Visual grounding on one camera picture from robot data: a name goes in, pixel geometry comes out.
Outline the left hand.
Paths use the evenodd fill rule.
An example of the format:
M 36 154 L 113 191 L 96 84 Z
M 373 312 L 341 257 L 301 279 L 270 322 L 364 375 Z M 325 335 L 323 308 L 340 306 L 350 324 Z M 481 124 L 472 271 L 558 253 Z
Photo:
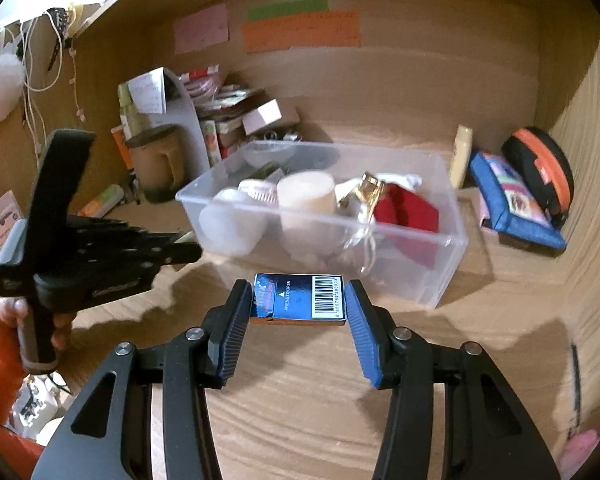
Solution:
M 0 321 L 10 328 L 16 328 L 29 314 L 29 306 L 24 298 L 0 297 Z M 54 332 L 50 342 L 56 350 L 65 350 L 70 341 L 72 323 L 76 312 L 54 315 Z

